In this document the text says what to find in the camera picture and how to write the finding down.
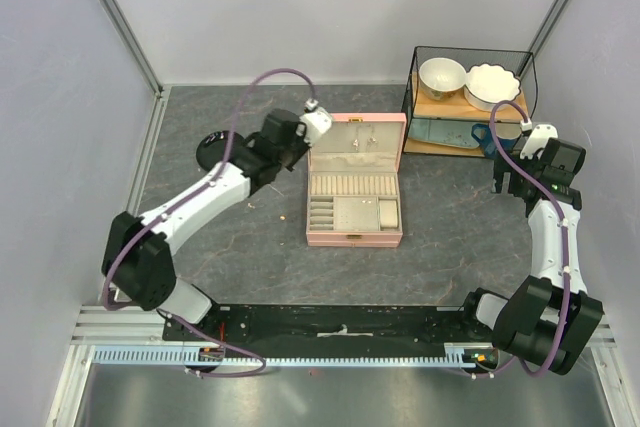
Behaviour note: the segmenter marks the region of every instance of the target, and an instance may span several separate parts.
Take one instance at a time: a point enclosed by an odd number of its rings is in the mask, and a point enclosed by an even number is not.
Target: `black metal rack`
[[[407,88],[405,91],[401,110],[407,116],[407,130],[405,132],[404,139],[405,145],[413,118],[424,118],[424,116],[417,115],[415,112],[416,102],[418,100],[418,89],[420,88],[418,81],[418,71],[420,69],[420,66],[424,62],[437,57],[446,57],[455,60],[456,62],[460,63],[467,71],[469,71],[471,67],[475,65],[500,65],[504,69],[513,72],[519,79],[522,79],[525,73],[527,73],[529,69],[531,69],[531,75],[533,75],[532,80],[534,84],[534,98],[533,102],[529,104],[529,112],[530,116],[533,116],[538,102],[538,79],[536,75],[535,57],[532,52],[516,50],[471,49],[460,47],[418,46],[413,50],[411,68],[409,70]],[[480,117],[484,115],[486,117],[485,120],[488,120],[487,114],[484,114],[480,111],[478,112]],[[433,116],[429,116],[429,118],[459,120],[461,122],[482,121],[481,118],[456,117],[455,113],[452,113],[451,116],[442,116],[439,113],[434,114]],[[506,118],[502,119],[500,118],[499,114],[498,121],[514,122],[515,120]]]

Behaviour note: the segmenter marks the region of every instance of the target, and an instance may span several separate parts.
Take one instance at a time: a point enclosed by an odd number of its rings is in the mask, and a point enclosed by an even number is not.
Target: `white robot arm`
[[[140,249],[128,254],[118,266],[114,283],[144,310],[161,309],[198,323],[211,308],[211,299],[176,277],[172,257],[218,214],[272,182],[282,167],[292,170],[331,128],[332,118],[325,109],[315,104],[307,107],[300,117],[275,109],[267,115],[262,130],[246,140],[234,134],[226,165],[220,161],[229,134],[215,132],[204,139],[196,152],[200,166],[208,171],[201,180],[138,218],[123,212],[114,219],[103,274],[107,275],[114,259],[136,232],[149,229]],[[215,178],[220,168],[222,173]]]
[[[502,191],[509,175],[508,192],[526,204],[532,236],[531,275],[509,299],[478,289],[465,301],[465,312],[492,330],[496,348],[537,365],[551,350],[558,323],[542,320],[547,309],[560,310],[565,275],[570,276],[570,304],[562,342],[550,370],[567,373],[584,349],[603,315],[602,304],[587,295],[578,263],[577,228],[582,198],[570,187],[582,168],[585,150],[557,138],[549,124],[529,128],[519,140],[510,159],[528,177],[536,179],[557,200],[555,206],[540,190],[519,175],[502,157],[494,164],[495,191]],[[560,221],[557,207],[564,219]],[[563,265],[562,229],[567,228],[568,265]]]

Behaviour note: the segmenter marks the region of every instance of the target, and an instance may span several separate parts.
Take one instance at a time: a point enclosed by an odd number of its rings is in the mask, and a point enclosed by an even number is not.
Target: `gray floor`
[[[403,86],[321,87],[334,112],[398,111]],[[229,126],[241,89],[173,90],[142,210],[195,182],[195,148]],[[265,87],[241,133],[268,109],[301,111],[302,87]],[[482,286],[511,294],[530,268],[524,205],[489,192],[491,163],[404,156],[405,237],[397,250],[309,248],[306,168],[202,229],[178,253],[180,276],[219,301],[460,304]],[[237,380],[198,380],[170,367],[93,366],[78,427],[519,426],[610,427],[589,353],[565,377],[530,379],[515,366],[497,380],[431,369],[282,369]]]
[[[433,369],[289,368],[198,380],[177,368],[97,365],[76,426],[613,427],[585,357],[565,377],[531,379],[514,366],[475,382]]]
[[[242,87],[174,88],[140,211],[198,180],[199,141],[230,126]],[[320,86],[330,112],[398,112],[404,86]],[[239,132],[281,107],[301,112],[303,86],[261,87]],[[226,211],[178,252],[178,274],[214,299],[251,303],[458,305],[482,286],[510,295],[530,269],[524,204],[490,193],[491,162],[404,155],[399,179],[404,238],[398,249],[308,247],[306,162]]]

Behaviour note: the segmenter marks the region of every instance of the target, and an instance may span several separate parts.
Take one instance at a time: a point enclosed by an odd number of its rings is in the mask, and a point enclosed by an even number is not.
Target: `rack shelf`
[[[474,149],[457,147],[455,145],[443,145],[442,135],[436,135],[435,138],[431,138],[431,132],[425,134],[427,137],[424,139],[409,138],[409,132],[411,129],[411,122],[413,119],[429,119],[432,122],[461,122],[464,123],[462,129],[455,128],[457,135],[452,137],[459,137],[460,130],[465,131],[467,126],[471,129],[474,123],[488,123],[490,112],[485,112],[473,107],[467,99],[464,97],[464,93],[461,90],[445,101],[432,100],[424,93],[420,87],[418,79],[418,71],[420,66],[429,59],[437,57],[446,57],[453,59],[460,63],[465,70],[469,71],[474,65],[492,64],[501,65],[506,70],[509,70],[515,74],[516,77],[522,78],[524,73],[529,67],[532,68],[533,81],[536,85],[535,98],[533,100],[533,109],[530,110],[525,99],[524,92],[515,99],[515,102],[520,105],[525,112],[529,115],[535,111],[535,105],[537,103],[537,79],[535,70],[535,60],[531,52],[520,51],[507,51],[507,50],[487,50],[487,49],[464,49],[464,48],[451,48],[451,47],[416,47],[413,51],[413,58],[411,62],[411,71],[407,80],[407,89],[402,104],[402,112],[407,116],[408,128],[405,137],[404,152],[417,153],[417,154],[432,154],[432,155],[456,155],[466,157],[483,157],[482,149],[480,147]],[[521,120],[520,114],[512,108],[505,108],[496,113],[496,121],[504,123],[517,123]],[[442,129],[448,129],[444,125],[438,126],[440,133]],[[444,138],[448,138],[449,130],[445,130]],[[429,140],[435,140],[438,143],[429,142]]]
[[[418,85],[413,117],[489,122],[490,113],[478,110],[469,104],[464,97],[462,89],[456,92],[450,99],[437,101],[427,97],[422,88],[419,87],[416,74],[413,75],[413,82],[414,85]],[[520,105],[525,112],[529,113],[524,93],[521,93],[515,102]],[[507,107],[496,113],[496,120],[498,122],[519,122],[521,117],[515,109]]]

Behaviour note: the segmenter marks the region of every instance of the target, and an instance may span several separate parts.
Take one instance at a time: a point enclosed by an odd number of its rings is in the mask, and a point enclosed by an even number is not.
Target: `aluminum frame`
[[[107,15],[111,19],[113,26],[118,31],[122,42],[125,44],[131,55],[133,56],[136,64],[140,68],[145,80],[156,94],[160,94],[163,90],[162,83],[158,79],[158,76],[151,67],[151,63],[147,59],[138,39],[136,38],[127,18],[125,17],[122,9],[118,5],[116,0],[100,0],[100,3],[104,7]]]
[[[537,55],[553,31],[569,0],[554,0],[549,12],[539,27],[529,51]],[[144,184],[162,119],[169,99],[170,89],[165,88],[156,76],[151,64],[138,43],[129,23],[116,0],[100,0],[107,15],[138,64],[150,88],[156,93],[156,101],[145,136],[139,163],[127,201],[127,209],[135,212],[140,205]],[[63,372],[47,419],[47,427],[71,427],[75,424],[82,401],[89,371],[93,364],[95,347],[98,345],[182,345],[182,342],[164,342],[164,321],[154,312],[143,312],[131,307],[118,312],[107,312],[102,307],[83,307],[70,343]],[[190,347],[212,345],[192,342]],[[446,344],[455,347],[486,348],[489,344]],[[622,369],[620,354],[606,319],[589,342],[598,376],[617,427],[640,427],[634,399]]]
[[[554,315],[549,313],[543,316],[545,317],[552,319]],[[126,307],[117,312],[109,312],[101,306],[82,307],[46,426],[74,425],[96,349],[104,349],[105,346],[192,349],[215,345],[209,342],[167,342],[162,340],[163,329],[163,318],[155,312],[145,312],[139,307]],[[491,348],[491,344],[483,342],[446,343],[444,346],[448,351],[459,348]],[[614,424],[616,427],[640,427],[634,399],[627,388],[628,382],[620,354],[606,316],[600,322],[588,347],[593,354]],[[156,362],[155,365],[175,365],[175,362],[168,359],[165,363]]]

